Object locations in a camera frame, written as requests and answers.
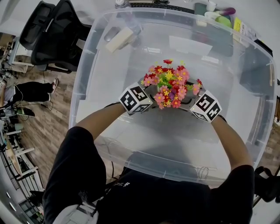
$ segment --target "black pants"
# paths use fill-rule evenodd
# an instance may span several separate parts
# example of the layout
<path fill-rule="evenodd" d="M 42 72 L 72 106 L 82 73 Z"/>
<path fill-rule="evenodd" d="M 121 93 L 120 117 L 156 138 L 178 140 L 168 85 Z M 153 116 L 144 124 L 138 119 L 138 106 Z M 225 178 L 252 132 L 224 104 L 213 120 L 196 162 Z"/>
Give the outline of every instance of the black pants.
<path fill-rule="evenodd" d="M 53 91 L 53 86 L 50 83 L 27 82 L 19 84 L 15 87 L 16 94 L 13 102 L 44 102 L 49 100 L 49 94 Z"/>

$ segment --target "transparent storage box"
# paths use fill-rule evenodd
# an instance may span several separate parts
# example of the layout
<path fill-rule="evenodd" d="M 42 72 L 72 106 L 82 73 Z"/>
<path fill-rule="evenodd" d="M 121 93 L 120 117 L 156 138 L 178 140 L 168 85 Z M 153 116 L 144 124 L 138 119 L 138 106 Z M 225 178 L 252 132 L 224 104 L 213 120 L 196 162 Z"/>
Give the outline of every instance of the transparent storage box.
<path fill-rule="evenodd" d="M 127 15 L 143 30 L 132 43 L 111 53 L 104 36 L 112 27 L 131 26 Z M 184 12 L 121 9 L 97 18 L 80 59 L 69 127 L 118 101 L 126 87 L 143 78 L 155 62 L 164 65 L 164 59 L 173 59 L 173 67 L 184 61 L 191 78 L 199 78 L 218 99 L 221 115 L 245 142 L 256 168 L 275 110 L 273 58 L 234 30 Z M 212 125 L 180 109 L 125 113 L 94 142 L 106 159 L 175 181 L 219 186 L 230 172 Z"/>

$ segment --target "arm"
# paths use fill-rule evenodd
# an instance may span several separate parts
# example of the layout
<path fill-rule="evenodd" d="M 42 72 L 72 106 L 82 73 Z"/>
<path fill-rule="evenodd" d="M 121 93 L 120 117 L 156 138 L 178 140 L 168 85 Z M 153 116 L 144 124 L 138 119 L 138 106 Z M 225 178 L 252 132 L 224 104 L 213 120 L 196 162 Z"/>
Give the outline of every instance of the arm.
<path fill-rule="evenodd" d="M 219 116 L 214 119 L 212 126 L 226 151 L 231 164 L 231 170 L 241 165 L 252 166 L 252 160 L 247 148 L 236 131 Z"/>
<path fill-rule="evenodd" d="M 5 87 L 4 85 L 2 85 L 1 88 L 1 95 L 0 95 L 0 107 L 4 106 L 4 99 L 5 99 Z"/>
<path fill-rule="evenodd" d="M 95 140 L 125 111 L 124 107 L 120 103 L 117 103 L 90 114 L 85 119 L 81 120 L 76 126 L 88 130 Z"/>

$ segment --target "person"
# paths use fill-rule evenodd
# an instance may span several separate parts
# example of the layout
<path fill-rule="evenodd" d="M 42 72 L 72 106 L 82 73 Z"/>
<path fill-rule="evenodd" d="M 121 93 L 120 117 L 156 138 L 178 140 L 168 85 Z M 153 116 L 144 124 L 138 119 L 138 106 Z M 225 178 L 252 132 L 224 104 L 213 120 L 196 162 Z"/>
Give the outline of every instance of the person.
<path fill-rule="evenodd" d="M 72 223 L 70 220 L 87 223 L 75 217 L 73 211 L 90 203 L 94 208 L 91 224 L 250 222 L 254 195 L 252 161 L 240 136 L 221 116 L 211 124 L 227 154 L 231 172 L 218 188 L 125 168 L 117 183 L 105 191 L 105 165 L 94 140 L 124 112 L 124 107 L 116 103 L 68 130 L 43 196 L 46 224 Z"/>
<path fill-rule="evenodd" d="M 11 102 L 45 102 L 51 101 L 51 94 L 55 92 L 58 79 L 52 83 L 27 82 L 23 84 L 2 83 L 0 95 L 0 108 Z"/>

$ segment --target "black office chair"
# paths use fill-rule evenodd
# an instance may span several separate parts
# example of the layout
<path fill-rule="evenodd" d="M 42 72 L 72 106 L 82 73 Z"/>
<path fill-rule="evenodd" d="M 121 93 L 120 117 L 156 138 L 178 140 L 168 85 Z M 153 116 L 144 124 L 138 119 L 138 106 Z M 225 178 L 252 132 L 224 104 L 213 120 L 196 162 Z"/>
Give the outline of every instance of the black office chair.
<path fill-rule="evenodd" d="M 82 50 L 78 39 L 86 40 L 91 26 L 78 19 L 70 0 L 57 6 L 41 1 L 20 36 L 20 43 L 32 50 L 31 63 L 40 70 L 77 71 Z"/>

